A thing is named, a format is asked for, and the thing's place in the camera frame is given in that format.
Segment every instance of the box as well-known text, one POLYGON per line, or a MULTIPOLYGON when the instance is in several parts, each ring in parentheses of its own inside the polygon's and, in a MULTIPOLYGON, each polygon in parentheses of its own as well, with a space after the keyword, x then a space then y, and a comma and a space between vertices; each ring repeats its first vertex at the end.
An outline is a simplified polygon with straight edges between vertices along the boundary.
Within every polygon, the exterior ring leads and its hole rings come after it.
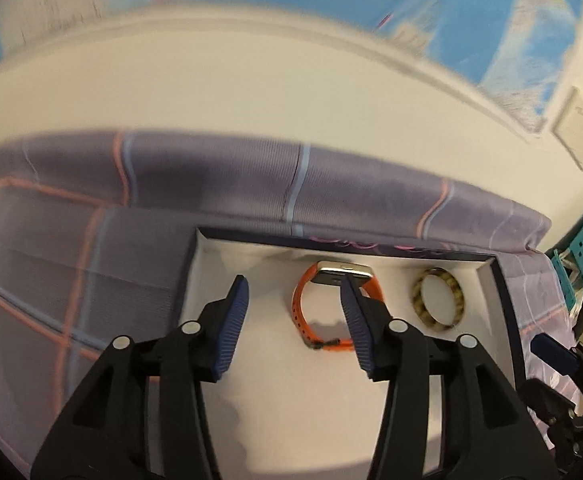
MULTIPOLYGON (((318 474, 339 480, 367 477, 387 383, 372 383, 354 352, 308 348, 290 314, 294 288, 319 260, 372 267, 394 317, 429 336, 454 340, 471 333, 512 385, 524 380, 518 327, 494 256, 201 229, 181 322, 196 319, 206 303, 225 297, 236 274, 244 275, 250 287, 232 366, 219 383, 203 384, 210 434, 226 480, 303 475, 309 479, 318 474), (430 267, 449 270, 465 295, 465 315, 447 332, 428 329, 411 304, 413 283, 430 267)), ((443 299, 449 294, 438 293, 443 299)), ((439 313, 441 318, 453 316, 449 307, 439 313)), ((348 337, 337 287, 308 283, 302 309, 324 339, 348 337)), ((425 472, 436 468, 441 452, 439 378, 432 377, 430 386, 425 472)))

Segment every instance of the watch face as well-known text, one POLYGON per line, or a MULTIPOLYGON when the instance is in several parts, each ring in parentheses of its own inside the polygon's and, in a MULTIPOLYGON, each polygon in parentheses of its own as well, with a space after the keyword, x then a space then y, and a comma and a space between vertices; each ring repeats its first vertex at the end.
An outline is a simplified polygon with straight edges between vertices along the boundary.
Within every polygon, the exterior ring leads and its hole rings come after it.
POLYGON ((313 283, 340 286, 344 276, 350 276, 356 286, 363 286, 373 276, 371 267, 344 262, 318 262, 313 283))

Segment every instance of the metal screw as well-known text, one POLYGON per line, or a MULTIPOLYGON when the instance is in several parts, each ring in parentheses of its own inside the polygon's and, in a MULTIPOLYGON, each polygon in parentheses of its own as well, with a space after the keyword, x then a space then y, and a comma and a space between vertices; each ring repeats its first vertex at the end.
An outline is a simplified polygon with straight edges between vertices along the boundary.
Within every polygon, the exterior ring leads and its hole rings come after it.
POLYGON ((465 348, 476 348, 478 345, 478 340, 470 334, 464 334, 460 336, 460 344, 462 344, 465 348))
POLYGON ((403 321, 402 319, 392 319, 389 322, 389 329, 392 332, 402 334, 403 332, 406 332, 408 328, 409 328, 409 325, 405 321, 403 321))
POLYGON ((198 334, 201 331, 201 324, 197 321, 188 321, 180 330, 183 331, 183 334, 198 334))
POLYGON ((129 346, 130 343, 131 341, 126 335, 120 335, 116 339, 114 339, 112 346, 117 350, 123 350, 124 348, 127 348, 127 346, 129 346))

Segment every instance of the blue gripper pad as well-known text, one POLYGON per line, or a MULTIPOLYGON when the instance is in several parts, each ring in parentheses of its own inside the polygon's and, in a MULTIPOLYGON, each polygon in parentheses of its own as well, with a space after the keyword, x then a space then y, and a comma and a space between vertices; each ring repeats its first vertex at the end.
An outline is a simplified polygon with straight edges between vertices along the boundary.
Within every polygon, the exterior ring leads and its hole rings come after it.
POLYGON ((228 296, 227 301, 231 301, 231 304, 216 339, 217 357, 214 363, 216 380, 220 379, 232 364, 240 329, 249 306, 248 280, 241 277, 233 297, 228 296))
POLYGON ((373 338, 371 330, 363 316, 361 296, 349 277, 345 278, 340 285, 340 303, 347 320, 347 328, 356 350, 356 357, 361 368, 370 375, 373 371, 373 338))
POLYGON ((578 370, 578 357, 548 334, 538 334, 531 340, 529 348, 532 354, 563 376, 573 375, 578 370))

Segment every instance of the wall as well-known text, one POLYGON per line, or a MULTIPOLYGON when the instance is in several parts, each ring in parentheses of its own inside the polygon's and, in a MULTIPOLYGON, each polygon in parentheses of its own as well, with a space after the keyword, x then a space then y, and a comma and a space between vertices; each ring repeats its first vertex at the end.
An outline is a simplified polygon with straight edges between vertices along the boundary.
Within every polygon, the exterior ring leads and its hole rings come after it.
MULTIPOLYGON (((334 34, 308 35, 302 18, 290 16, 283 22, 295 27, 263 28, 238 19, 192 25, 169 12, 168 20, 103 20, 98 31, 57 38, 0 64, 0 140, 104 126, 302 140, 517 200, 552 219, 543 248, 583 212, 583 173, 550 133, 528 144, 494 107, 476 105, 482 97, 462 82, 446 73, 432 82, 404 62, 387 62, 382 40, 335 25, 334 34), (436 80, 446 80, 446 90, 436 80)), ((581 27, 549 107, 554 117, 572 84, 583 94, 581 27)))

